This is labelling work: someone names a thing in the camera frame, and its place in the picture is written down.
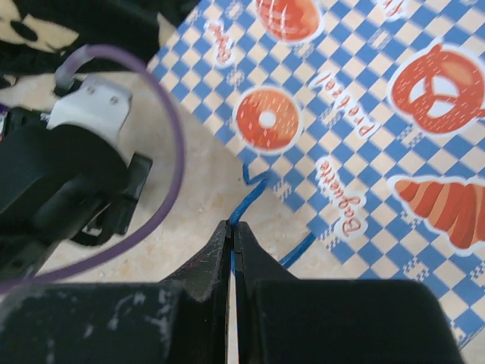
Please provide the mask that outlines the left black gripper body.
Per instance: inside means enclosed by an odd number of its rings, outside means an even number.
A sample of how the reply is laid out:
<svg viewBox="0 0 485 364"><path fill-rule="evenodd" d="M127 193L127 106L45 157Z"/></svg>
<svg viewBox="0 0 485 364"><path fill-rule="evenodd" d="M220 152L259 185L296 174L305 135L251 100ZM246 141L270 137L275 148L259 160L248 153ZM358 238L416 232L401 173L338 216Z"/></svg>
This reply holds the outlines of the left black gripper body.
<svg viewBox="0 0 485 364"><path fill-rule="evenodd" d="M97 134L25 108L1 109L1 279L28 278L63 240L127 233L152 160L126 162Z"/></svg>

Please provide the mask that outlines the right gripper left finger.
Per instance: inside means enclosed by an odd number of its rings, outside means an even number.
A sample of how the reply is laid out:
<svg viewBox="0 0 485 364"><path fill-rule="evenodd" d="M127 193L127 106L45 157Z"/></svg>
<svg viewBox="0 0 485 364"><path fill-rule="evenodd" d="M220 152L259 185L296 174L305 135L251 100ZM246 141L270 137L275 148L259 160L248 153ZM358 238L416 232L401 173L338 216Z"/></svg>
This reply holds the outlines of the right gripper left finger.
<svg viewBox="0 0 485 364"><path fill-rule="evenodd" d="M1 304L3 363L224 363L230 238L209 241L164 280L31 284Z"/></svg>

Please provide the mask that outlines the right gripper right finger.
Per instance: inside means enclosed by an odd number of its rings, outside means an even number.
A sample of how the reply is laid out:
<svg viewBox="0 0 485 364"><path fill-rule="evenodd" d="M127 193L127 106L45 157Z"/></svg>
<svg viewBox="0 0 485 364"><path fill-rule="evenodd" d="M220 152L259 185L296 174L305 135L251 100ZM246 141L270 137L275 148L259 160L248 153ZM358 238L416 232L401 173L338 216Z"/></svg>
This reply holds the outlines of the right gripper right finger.
<svg viewBox="0 0 485 364"><path fill-rule="evenodd" d="M437 298L410 280L302 279L233 228L241 363L460 363Z"/></svg>

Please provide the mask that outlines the blue checkered paper bag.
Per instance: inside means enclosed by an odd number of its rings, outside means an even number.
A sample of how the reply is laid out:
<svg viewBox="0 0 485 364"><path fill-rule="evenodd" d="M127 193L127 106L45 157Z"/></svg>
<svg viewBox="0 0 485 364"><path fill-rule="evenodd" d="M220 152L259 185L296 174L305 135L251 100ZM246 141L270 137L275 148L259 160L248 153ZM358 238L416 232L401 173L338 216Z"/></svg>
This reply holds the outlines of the blue checkered paper bag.
<svg viewBox="0 0 485 364"><path fill-rule="evenodd" d="M484 3L202 1L149 64L356 278L484 327Z"/></svg>

